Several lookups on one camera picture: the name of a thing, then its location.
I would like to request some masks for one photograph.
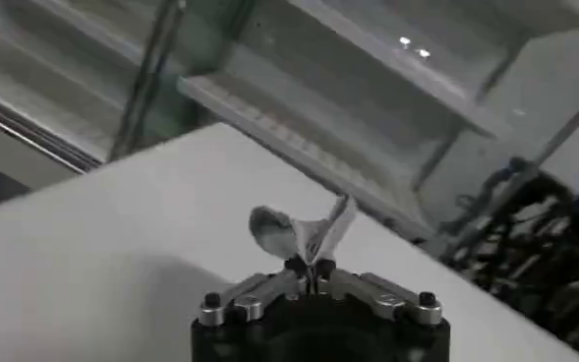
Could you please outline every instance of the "shelving unit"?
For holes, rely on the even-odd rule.
[[[453,21],[450,23],[450,29],[455,32],[455,36],[462,37],[463,41],[471,39],[467,44],[472,44],[473,50],[469,51],[479,50],[480,53],[485,51],[488,54],[479,56],[488,59],[475,59],[481,64],[465,64],[467,69],[463,70],[456,69],[460,66],[454,66],[461,58],[452,55],[443,45],[423,36],[422,30],[415,29],[393,9],[389,9],[385,2],[287,1],[375,57],[392,72],[460,114],[475,131],[498,138],[510,132],[510,127],[476,100],[477,89],[492,74],[493,69],[500,64],[501,58],[506,54],[501,49],[492,49],[481,39],[467,35],[471,31],[466,29],[467,25],[457,25]],[[420,44],[416,45],[414,42],[418,38]],[[402,41],[407,39],[412,43],[405,45],[401,39]],[[427,49],[431,56],[424,59],[417,54],[419,49]],[[459,83],[457,80],[459,74],[451,76],[440,71],[436,64],[444,63],[449,64],[442,68],[451,68],[459,73],[474,73],[474,78],[477,79],[469,82],[473,86],[466,88]]]
[[[69,109],[64,103],[71,101],[84,107]],[[111,138],[78,114],[95,110],[98,99],[1,37],[0,103],[89,156],[106,159]]]
[[[406,220],[412,232],[430,235],[431,229],[422,219],[422,211],[404,175],[399,175],[396,182],[389,179],[383,186],[372,178],[373,172],[340,158],[339,147],[323,147],[322,144],[330,145],[330,140],[313,129],[308,131],[311,121],[283,108],[259,90],[226,74],[182,78],[178,88],[235,128],[367,202],[381,214],[395,215]]]

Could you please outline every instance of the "white tabletop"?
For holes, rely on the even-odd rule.
[[[325,216],[334,196],[223,125],[0,206],[0,362],[187,361],[203,294],[281,262],[248,231],[268,205]],[[337,259],[434,291],[451,361],[579,355],[359,215]]]

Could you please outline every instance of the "bolt head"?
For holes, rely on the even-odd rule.
[[[221,306],[221,295],[218,293],[207,293],[203,298],[203,305],[206,308],[219,308]]]
[[[437,304],[437,299],[435,298],[435,294],[423,291],[418,295],[418,302],[421,307],[434,307]]]

